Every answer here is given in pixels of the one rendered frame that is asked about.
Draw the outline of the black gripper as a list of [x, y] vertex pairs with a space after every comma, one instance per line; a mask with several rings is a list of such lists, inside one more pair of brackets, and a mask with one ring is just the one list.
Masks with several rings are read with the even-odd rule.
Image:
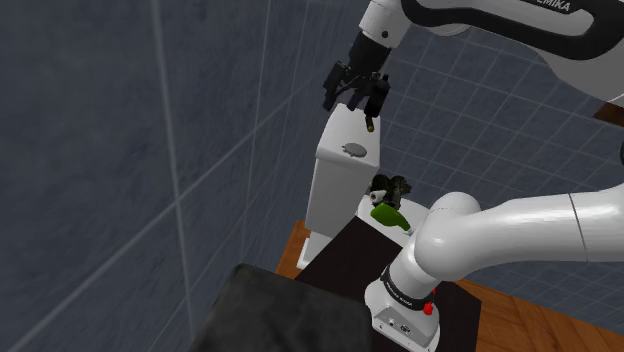
[[323, 83], [323, 108], [330, 111], [338, 96], [346, 90], [361, 88], [374, 82], [365, 106], [365, 114], [371, 118], [378, 117], [390, 91], [389, 76], [381, 76], [381, 69], [390, 53], [390, 47], [385, 47], [360, 32], [349, 51], [348, 64], [337, 61]]

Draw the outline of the white toilet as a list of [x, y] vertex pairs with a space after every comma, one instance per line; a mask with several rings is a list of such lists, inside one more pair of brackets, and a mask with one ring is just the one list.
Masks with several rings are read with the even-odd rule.
[[365, 114], [339, 103], [331, 112], [317, 146], [305, 227], [311, 231], [297, 267], [303, 270], [354, 217], [403, 246], [406, 231], [371, 217], [367, 194], [380, 168], [380, 131], [369, 132]]

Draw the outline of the dark mottled lump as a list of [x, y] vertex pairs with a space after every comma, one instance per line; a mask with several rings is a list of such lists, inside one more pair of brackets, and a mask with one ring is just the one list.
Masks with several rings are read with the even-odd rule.
[[[389, 178], [384, 174], [377, 174], [369, 184], [369, 194], [371, 191], [385, 190], [386, 195], [380, 203], [386, 203], [396, 210], [400, 209], [402, 197], [409, 194], [411, 189], [412, 186], [407, 183], [403, 176], [393, 176]], [[374, 207], [380, 204], [373, 203], [372, 201], [371, 203]]]

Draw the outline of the green bottle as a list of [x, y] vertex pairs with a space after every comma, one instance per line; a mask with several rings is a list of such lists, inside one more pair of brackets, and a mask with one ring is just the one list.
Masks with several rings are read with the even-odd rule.
[[386, 203], [380, 203], [370, 211], [370, 216], [378, 223], [386, 227], [400, 227], [404, 232], [409, 232], [412, 226], [407, 219], [395, 208]]

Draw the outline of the dark grey box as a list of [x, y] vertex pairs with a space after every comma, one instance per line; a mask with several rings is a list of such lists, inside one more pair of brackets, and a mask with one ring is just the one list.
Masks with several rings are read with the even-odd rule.
[[188, 352], [372, 352], [370, 311], [356, 300], [239, 264]]

